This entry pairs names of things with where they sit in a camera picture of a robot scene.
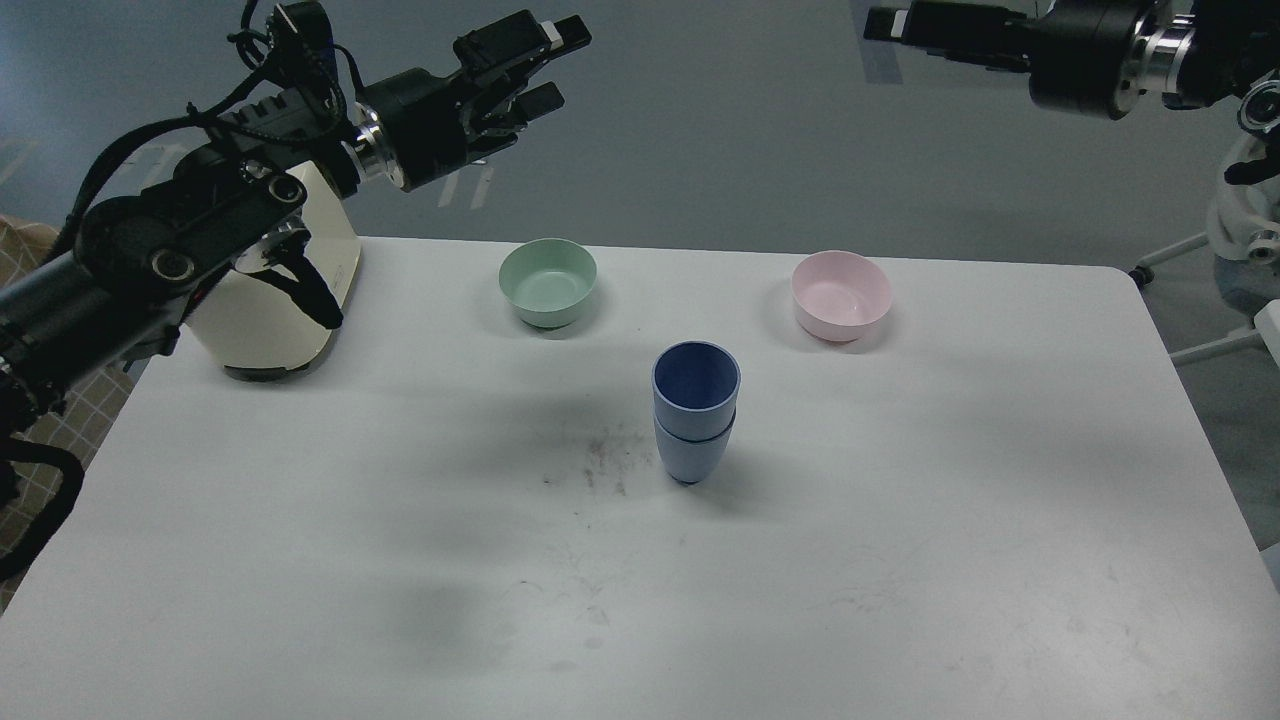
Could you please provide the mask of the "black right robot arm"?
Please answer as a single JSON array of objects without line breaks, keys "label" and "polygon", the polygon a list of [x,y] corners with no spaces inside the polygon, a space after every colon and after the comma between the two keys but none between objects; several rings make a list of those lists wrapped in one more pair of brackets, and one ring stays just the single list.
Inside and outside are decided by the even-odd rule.
[{"label": "black right robot arm", "polygon": [[1236,122],[1261,155],[1228,165],[1230,186],[1277,177],[1275,1],[1053,1],[1038,17],[989,4],[913,1],[873,6],[872,42],[1027,76],[1046,110],[1120,120],[1146,95],[1170,110],[1239,101]]}]

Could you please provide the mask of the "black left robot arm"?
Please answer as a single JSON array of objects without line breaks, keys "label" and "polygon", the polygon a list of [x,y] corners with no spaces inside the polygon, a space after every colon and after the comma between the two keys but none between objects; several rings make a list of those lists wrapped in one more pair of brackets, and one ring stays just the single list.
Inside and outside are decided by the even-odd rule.
[{"label": "black left robot arm", "polygon": [[220,102],[133,129],[90,167],[49,255],[3,290],[3,500],[15,465],[54,469],[59,487],[3,555],[3,579],[24,573],[61,528],[84,483],[69,450],[26,433],[65,410],[68,393],[119,361],[170,355],[180,324],[230,272],[283,292],[316,324],[343,322],[305,256],[311,161],[339,199],[379,176],[404,192],[512,146],[564,105],[530,85],[549,61],[586,47],[580,15],[521,10],[453,44],[460,67],[422,68],[372,85],[333,38],[317,1],[274,6],[264,29],[229,35],[248,76]]}]

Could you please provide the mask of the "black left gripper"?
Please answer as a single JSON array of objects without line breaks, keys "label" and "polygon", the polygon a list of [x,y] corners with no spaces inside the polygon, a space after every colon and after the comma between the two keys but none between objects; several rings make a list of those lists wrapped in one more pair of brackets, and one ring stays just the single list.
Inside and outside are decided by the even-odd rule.
[{"label": "black left gripper", "polygon": [[515,145],[532,122],[559,110],[564,96],[553,82],[508,97],[492,97],[483,86],[526,79],[591,41],[580,15],[539,20],[521,10],[453,42],[462,72],[439,77],[412,68],[365,86],[358,106],[390,163],[390,182],[411,192]]}]

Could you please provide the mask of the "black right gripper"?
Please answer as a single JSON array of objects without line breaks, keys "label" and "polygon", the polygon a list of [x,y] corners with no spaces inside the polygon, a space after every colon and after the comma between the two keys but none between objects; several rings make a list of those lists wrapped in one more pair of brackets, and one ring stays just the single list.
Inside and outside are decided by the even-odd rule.
[{"label": "black right gripper", "polygon": [[1056,1],[1034,20],[1005,6],[910,3],[870,8],[864,38],[906,46],[1011,46],[1027,27],[1028,53],[942,47],[934,55],[992,72],[1030,73],[1028,90],[1038,108],[1119,120],[1137,102],[1132,56],[1149,14],[1149,1]]}]

